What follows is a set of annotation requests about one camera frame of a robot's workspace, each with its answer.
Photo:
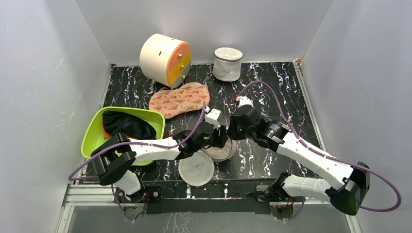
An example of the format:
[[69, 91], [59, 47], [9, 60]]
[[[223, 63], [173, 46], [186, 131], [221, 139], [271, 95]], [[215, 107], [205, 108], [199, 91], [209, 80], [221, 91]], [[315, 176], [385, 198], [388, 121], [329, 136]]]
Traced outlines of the round white mesh laundry bag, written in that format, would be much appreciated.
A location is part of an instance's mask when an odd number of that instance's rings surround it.
[[230, 159], [235, 151], [236, 143], [230, 139], [227, 140], [223, 148], [201, 149], [191, 157], [179, 161], [180, 178], [191, 186], [203, 186], [211, 181], [215, 163]]

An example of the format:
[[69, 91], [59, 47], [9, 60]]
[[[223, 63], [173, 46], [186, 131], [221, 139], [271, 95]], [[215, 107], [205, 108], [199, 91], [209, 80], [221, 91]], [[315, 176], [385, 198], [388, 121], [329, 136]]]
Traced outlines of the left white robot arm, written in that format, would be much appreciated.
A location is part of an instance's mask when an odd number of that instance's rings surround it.
[[118, 133], [93, 152], [92, 164], [99, 185], [114, 185], [131, 201], [139, 202], [145, 196], [145, 188], [141, 178], [129, 169], [135, 163], [177, 161], [206, 149], [231, 154], [231, 146], [224, 125], [215, 128], [213, 124], [202, 121], [192, 130], [164, 139], [129, 139], [124, 133]]

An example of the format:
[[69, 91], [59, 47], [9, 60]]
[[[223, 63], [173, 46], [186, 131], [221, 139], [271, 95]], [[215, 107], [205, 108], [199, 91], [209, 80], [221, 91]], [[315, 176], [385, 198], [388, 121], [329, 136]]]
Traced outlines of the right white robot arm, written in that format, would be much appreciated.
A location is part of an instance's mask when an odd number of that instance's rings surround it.
[[289, 157], [319, 175], [305, 178], [281, 173], [268, 187], [257, 187], [254, 196], [261, 202], [307, 197], [329, 202], [344, 214], [354, 216], [370, 188], [369, 172], [336, 161], [327, 153], [298, 139], [290, 127], [266, 120], [254, 107], [239, 107], [230, 117], [227, 135], [233, 140], [251, 139], [262, 148]]

